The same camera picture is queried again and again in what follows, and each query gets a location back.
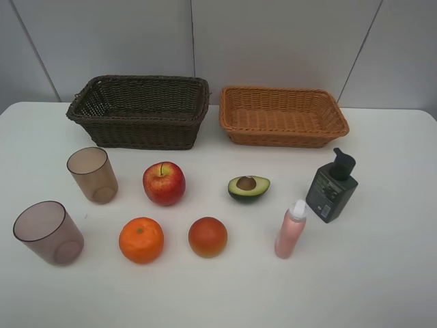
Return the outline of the red orange round fruit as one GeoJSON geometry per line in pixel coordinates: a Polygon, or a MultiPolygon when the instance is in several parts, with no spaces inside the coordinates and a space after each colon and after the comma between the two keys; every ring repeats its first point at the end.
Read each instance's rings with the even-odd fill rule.
{"type": "Polygon", "coordinates": [[[227,245],[225,225],[214,217],[202,217],[188,231],[188,242],[195,254],[202,258],[220,255],[227,245]]]}

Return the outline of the pink spray bottle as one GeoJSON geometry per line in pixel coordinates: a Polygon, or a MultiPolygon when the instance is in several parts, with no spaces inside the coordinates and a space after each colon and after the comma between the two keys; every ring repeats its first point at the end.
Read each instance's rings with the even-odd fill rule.
{"type": "Polygon", "coordinates": [[[283,223],[274,244],[277,257],[287,259],[291,256],[302,234],[307,220],[307,204],[297,200],[284,214],[283,223]]]}

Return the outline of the halved avocado with pit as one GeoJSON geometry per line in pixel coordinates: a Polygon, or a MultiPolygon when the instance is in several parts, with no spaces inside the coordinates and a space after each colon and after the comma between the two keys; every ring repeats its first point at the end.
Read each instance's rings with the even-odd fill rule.
{"type": "Polygon", "coordinates": [[[228,194],[238,202],[249,204],[258,200],[270,187],[270,181],[260,176],[239,176],[228,182],[228,194]]]}

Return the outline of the light orange wicker basket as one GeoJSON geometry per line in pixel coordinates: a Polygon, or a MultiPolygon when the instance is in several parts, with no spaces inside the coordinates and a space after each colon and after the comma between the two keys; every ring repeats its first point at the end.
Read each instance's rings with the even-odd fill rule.
{"type": "Polygon", "coordinates": [[[235,144],[322,148],[349,125],[331,94],[317,89],[229,86],[219,122],[235,144]]]}

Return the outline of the purple translucent plastic cup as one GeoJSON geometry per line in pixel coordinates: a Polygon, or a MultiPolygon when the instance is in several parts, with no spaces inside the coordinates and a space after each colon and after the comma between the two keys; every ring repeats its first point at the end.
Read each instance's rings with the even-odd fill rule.
{"type": "Polygon", "coordinates": [[[17,240],[55,266],[73,263],[84,248],[82,233],[64,205],[56,201],[39,202],[24,210],[12,231],[17,240]]]}

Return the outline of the orange mandarin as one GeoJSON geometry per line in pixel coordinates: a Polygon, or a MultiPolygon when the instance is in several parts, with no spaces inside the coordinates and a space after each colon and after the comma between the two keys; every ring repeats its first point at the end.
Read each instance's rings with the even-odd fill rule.
{"type": "Polygon", "coordinates": [[[161,255],[164,243],[164,233],[160,224],[148,217],[132,219],[119,234],[120,251],[136,264],[153,262],[161,255]]]}

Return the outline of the red yellow apple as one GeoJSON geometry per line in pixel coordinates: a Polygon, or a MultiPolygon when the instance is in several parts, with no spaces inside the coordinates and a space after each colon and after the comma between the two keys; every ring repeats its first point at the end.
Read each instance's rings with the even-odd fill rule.
{"type": "Polygon", "coordinates": [[[143,188],[153,203],[172,206],[184,195],[186,179],[178,165],[163,161],[151,165],[144,171],[143,188]]]}

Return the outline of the dark green pump bottle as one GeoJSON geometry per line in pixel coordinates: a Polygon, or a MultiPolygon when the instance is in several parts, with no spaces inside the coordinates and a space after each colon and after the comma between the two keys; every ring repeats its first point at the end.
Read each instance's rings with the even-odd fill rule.
{"type": "Polygon", "coordinates": [[[325,223],[338,218],[358,186],[351,176],[355,159],[339,148],[333,151],[335,160],[318,168],[305,199],[309,208],[325,223]]]}

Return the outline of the brown translucent plastic cup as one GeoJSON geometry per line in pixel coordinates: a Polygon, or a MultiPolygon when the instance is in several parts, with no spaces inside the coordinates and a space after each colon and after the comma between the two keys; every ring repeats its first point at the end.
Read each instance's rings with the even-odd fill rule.
{"type": "Polygon", "coordinates": [[[88,147],[77,150],[68,158],[66,167],[90,202],[106,204],[116,196],[118,182],[104,149],[88,147]]]}

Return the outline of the dark brown wicker basket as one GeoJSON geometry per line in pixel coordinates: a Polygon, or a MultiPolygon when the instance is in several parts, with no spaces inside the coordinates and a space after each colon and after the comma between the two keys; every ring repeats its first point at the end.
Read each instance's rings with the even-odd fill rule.
{"type": "Polygon", "coordinates": [[[103,148],[189,150],[209,97],[202,78],[102,75],[76,94],[66,115],[103,148]]]}

